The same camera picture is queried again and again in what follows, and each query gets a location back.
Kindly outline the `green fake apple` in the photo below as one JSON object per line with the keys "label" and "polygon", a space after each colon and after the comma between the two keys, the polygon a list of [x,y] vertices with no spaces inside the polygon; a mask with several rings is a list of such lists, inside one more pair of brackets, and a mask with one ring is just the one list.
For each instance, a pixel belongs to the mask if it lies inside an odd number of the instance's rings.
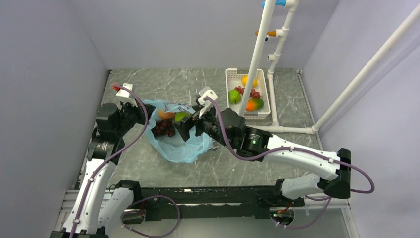
{"label": "green fake apple", "polygon": [[174,121],[181,122],[181,120],[185,117],[189,117],[190,114],[188,112],[178,112],[175,114]]}

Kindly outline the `orange red fake peach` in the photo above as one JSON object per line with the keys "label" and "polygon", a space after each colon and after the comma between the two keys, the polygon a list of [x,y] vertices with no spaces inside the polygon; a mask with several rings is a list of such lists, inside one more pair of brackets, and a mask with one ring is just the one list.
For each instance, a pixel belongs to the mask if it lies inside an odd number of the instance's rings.
{"label": "orange red fake peach", "polygon": [[175,118],[176,113],[174,112],[164,112],[163,110],[158,110],[158,116],[161,120],[168,120],[171,121]]}

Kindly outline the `dark fake fruit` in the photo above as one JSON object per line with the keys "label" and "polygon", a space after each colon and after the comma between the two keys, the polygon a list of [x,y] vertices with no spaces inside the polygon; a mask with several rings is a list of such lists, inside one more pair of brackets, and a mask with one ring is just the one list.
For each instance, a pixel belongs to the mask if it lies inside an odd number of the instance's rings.
{"label": "dark fake fruit", "polygon": [[175,135],[175,127],[170,120],[158,120],[155,127],[152,129],[154,137],[168,136],[173,137]]}

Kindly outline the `light blue cartoon plastic bag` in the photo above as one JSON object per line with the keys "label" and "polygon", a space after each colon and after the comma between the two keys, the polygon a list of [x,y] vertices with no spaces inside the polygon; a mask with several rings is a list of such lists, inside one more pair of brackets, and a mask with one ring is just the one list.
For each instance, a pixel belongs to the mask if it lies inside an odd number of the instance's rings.
{"label": "light blue cartoon plastic bag", "polygon": [[155,110],[149,116],[149,125],[143,135],[148,139],[149,143],[167,160],[175,163],[193,163],[198,156],[213,148],[213,140],[206,134],[200,136],[195,135],[195,128],[189,131],[190,138],[185,142],[178,132],[174,136],[168,137],[157,136],[152,133],[152,128],[156,126],[160,117],[158,110],[165,112],[186,112],[192,114],[194,112],[190,105],[183,103],[173,103],[166,100],[144,100],[143,103],[152,105]]}

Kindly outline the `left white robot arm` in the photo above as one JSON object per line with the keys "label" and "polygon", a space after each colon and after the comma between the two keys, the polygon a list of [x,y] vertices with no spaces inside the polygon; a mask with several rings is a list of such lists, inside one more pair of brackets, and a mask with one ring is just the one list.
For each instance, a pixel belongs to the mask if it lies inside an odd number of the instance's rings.
{"label": "left white robot arm", "polygon": [[120,181],[106,204],[103,198],[120,155],[128,148],[124,135],[136,124],[147,126],[154,110],[149,104],[142,108],[129,102],[98,107],[80,191],[62,229],[51,232],[52,238],[106,238],[127,207],[141,204],[141,187],[135,181]]}

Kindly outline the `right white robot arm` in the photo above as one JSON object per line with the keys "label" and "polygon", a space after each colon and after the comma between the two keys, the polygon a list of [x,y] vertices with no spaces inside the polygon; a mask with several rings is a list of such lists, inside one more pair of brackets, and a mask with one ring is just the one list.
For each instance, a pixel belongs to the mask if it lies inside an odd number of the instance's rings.
{"label": "right white robot arm", "polygon": [[197,136],[204,133],[224,147],[230,145],[242,160],[278,162],[309,172],[306,176],[277,181],[273,192],[277,205],[284,206],[291,200],[316,193],[337,199],[350,198],[350,150],[342,148],[337,152],[327,152],[289,142],[270,132],[247,126],[245,118],[231,109],[221,112],[222,120],[219,120],[215,108],[202,117],[198,114],[195,112],[174,123],[184,141],[190,138],[190,130],[195,129]]}

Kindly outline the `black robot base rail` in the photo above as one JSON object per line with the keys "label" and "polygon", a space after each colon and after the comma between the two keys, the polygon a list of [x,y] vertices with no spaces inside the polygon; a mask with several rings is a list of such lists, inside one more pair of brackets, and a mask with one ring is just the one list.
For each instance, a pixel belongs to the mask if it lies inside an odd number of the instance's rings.
{"label": "black robot base rail", "polygon": [[129,211],[145,221],[253,217],[268,219],[277,210],[304,206],[303,198],[290,200],[274,185],[216,187],[141,187],[135,189]]}

